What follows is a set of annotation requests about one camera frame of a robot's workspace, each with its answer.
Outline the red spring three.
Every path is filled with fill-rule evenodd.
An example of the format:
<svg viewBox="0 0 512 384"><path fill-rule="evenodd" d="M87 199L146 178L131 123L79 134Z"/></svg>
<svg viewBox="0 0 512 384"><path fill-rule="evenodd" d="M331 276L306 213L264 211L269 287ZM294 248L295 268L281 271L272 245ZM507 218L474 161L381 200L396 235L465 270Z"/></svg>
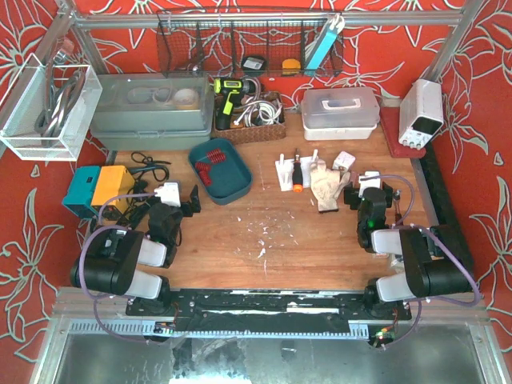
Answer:
<svg viewBox="0 0 512 384"><path fill-rule="evenodd" d="M212 184L212 180L209 176L209 172L206 171L206 170L200 170L199 171L199 176L200 176L200 179L202 180L202 183L205 185L205 186L210 186Z"/></svg>

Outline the red spring two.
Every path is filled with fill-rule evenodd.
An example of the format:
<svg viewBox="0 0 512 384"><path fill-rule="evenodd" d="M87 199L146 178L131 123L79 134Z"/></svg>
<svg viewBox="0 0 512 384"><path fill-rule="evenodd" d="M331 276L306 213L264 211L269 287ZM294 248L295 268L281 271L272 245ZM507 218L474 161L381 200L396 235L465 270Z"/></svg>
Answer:
<svg viewBox="0 0 512 384"><path fill-rule="evenodd" d="M205 162L196 162L195 163L195 168L197 170L205 170L205 171L208 171L209 168L210 168L210 164L209 163L205 163Z"/></svg>

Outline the red spring one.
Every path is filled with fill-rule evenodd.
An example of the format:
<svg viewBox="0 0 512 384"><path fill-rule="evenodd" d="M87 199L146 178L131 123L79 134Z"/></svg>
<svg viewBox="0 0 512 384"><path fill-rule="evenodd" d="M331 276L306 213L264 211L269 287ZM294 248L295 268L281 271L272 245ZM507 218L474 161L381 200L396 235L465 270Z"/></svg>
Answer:
<svg viewBox="0 0 512 384"><path fill-rule="evenodd" d="M208 151L206 153L206 157L210 160L212 164L219 164L221 162L224 162L226 159L225 154L219 148Z"/></svg>

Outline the orange black screwdriver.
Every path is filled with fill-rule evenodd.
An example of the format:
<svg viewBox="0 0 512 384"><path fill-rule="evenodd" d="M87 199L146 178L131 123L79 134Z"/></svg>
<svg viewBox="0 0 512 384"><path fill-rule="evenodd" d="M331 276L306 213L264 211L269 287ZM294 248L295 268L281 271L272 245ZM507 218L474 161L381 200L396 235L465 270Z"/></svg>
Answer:
<svg viewBox="0 0 512 384"><path fill-rule="evenodd" d="M296 149L294 153L292 184L293 192L300 193L303 191L302 164L299 149Z"/></svg>

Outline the white peg base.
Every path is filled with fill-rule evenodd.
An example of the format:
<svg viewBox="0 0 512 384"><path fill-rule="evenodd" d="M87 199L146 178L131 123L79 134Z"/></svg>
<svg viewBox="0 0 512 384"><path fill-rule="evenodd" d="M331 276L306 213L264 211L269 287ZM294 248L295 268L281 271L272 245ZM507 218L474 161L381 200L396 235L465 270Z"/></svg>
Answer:
<svg viewBox="0 0 512 384"><path fill-rule="evenodd" d="M275 162L280 190L302 192L311 185L310 166L318 159L318 150L315 149L311 156L302 157L296 153L293 158L285 159L284 154L279 155Z"/></svg>

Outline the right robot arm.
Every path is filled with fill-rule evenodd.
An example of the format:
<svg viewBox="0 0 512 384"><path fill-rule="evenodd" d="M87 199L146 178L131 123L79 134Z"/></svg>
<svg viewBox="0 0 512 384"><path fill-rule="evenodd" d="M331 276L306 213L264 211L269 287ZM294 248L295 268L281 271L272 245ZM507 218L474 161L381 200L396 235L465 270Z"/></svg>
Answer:
<svg viewBox="0 0 512 384"><path fill-rule="evenodd" d="M461 306L481 300L472 273L472 261L456 234L448 226L386 223L386 210L396 201L386 183L343 191L344 203L358 212L356 234L361 248L370 254L394 256L402 272L369 281L365 296L370 305L378 302L408 302L437 299Z"/></svg>

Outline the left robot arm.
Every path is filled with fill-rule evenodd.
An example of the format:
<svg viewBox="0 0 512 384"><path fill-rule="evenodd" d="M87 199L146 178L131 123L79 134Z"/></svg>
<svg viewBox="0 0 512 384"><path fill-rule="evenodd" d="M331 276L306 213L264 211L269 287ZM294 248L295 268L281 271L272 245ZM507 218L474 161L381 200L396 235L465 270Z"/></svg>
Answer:
<svg viewBox="0 0 512 384"><path fill-rule="evenodd" d="M182 243L184 218L201 212L198 188L180 206L169 206L158 198L147 210L147 232L121 226L104 226L86 240L70 270L71 285L91 298L117 295L163 300L169 290L166 278L138 269L139 265L167 268Z"/></svg>

